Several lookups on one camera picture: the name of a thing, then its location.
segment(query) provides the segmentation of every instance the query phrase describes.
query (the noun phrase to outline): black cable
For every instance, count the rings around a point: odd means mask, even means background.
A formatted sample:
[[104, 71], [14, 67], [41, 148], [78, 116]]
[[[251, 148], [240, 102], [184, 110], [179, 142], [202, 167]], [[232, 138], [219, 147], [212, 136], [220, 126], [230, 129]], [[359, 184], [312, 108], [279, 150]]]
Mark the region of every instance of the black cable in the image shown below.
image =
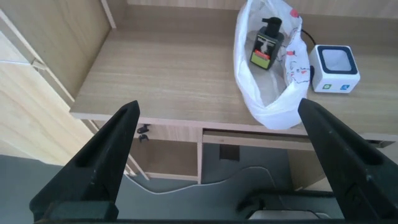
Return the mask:
[[306, 35], [312, 40], [312, 43], [314, 44], [314, 46], [317, 44], [317, 43], [315, 42], [315, 40], [312, 38], [312, 36], [311, 36], [307, 31], [301, 29], [301, 32], [303, 32], [304, 34], [306, 34]]

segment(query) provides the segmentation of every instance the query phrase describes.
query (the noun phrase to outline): drawer handle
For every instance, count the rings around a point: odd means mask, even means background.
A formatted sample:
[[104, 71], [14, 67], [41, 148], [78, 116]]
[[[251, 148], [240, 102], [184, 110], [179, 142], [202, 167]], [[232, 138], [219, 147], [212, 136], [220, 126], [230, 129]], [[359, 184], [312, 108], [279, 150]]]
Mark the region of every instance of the drawer handle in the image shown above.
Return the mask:
[[148, 135], [141, 134], [140, 136], [138, 136], [138, 140], [140, 143], [142, 142], [142, 140], [145, 140], [145, 139], [149, 141]]
[[143, 127], [137, 129], [137, 134], [144, 134], [144, 133], [147, 133], [147, 132], [149, 131], [149, 129], [148, 129], [148, 126], [149, 126], [149, 125], [150, 125], [150, 124], [144, 124]]

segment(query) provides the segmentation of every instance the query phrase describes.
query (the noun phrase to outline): white plastic bag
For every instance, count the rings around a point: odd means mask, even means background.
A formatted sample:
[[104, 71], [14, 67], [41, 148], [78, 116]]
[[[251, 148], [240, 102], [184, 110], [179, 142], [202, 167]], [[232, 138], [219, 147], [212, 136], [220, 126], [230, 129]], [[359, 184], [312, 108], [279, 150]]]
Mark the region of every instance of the white plastic bag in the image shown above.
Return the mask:
[[[282, 19], [285, 40], [270, 70], [250, 62], [262, 18]], [[234, 43], [234, 74], [244, 102], [253, 117], [269, 129], [288, 129], [301, 122], [300, 100], [307, 96], [310, 63], [300, 37], [302, 19], [283, 0], [248, 0], [238, 15]]]

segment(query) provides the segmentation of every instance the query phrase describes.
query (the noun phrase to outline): black object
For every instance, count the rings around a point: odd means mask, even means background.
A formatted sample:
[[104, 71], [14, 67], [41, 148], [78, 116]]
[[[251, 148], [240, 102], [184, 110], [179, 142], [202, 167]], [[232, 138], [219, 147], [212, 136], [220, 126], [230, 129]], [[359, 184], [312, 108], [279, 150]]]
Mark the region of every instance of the black object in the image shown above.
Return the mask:
[[309, 34], [307, 31], [305, 31], [304, 29], [301, 29], [301, 32], [303, 32], [304, 34], [306, 34], [312, 41], [313, 45], [315, 46], [317, 43], [315, 42], [315, 40], [313, 39], [313, 37], [311, 36], [311, 34]]
[[278, 17], [262, 19], [262, 22], [266, 22], [268, 25], [261, 27], [257, 33], [250, 61], [268, 70], [277, 58], [278, 51], [285, 37], [279, 32], [282, 20]]
[[298, 113], [344, 217], [398, 219], [398, 165], [318, 103]]
[[137, 134], [144, 134], [147, 133], [149, 131], [148, 126], [150, 124], [144, 124], [143, 127], [137, 129]]
[[264, 34], [272, 37], [272, 38], [277, 38], [280, 26], [282, 25], [282, 20], [279, 19], [278, 17], [271, 17], [269, 19], [262, 19], [261, 22], [266, 22], [268, 23], [268, 26], [266, 27]]
[[140, 110], [124, 105], [30, 201], [34, 221], [115, 220], [123, 170]]
[[[398, 166], [319, 104], [303, 99], [298, 112], [345, 218], [350, 223], [381, 219], [396, 222]], [[117, 222], [114, 202], [138, 117], [137, 102], [126, 104], [89, 140], [30, 202], [35, 222]], [[297, 223], [295, 220], [260, 221]], [[137, 222], [139, 220], [123, 220], [123, 223]], [[325, 220], [300, 222], [324, 223]]]
[[140, 136], [138, 136], [138, 140], [139, 140], [139, 142], [141, 143], [142, 140], [148, 140], [148, 141], [149, 141], [149, 138], [148, 138], [148, 135], [146, 135], [146, 134], [141, 134]]

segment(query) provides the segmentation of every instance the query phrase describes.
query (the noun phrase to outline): desk leg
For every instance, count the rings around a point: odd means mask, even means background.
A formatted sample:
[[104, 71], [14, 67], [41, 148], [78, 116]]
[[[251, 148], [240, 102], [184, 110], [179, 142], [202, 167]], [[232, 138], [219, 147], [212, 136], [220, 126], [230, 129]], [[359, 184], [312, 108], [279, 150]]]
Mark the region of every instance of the desk leg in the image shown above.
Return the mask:
[[203, 130], [198, 132], [198, 184], [201, 184], [201, 166], [203, 163]]

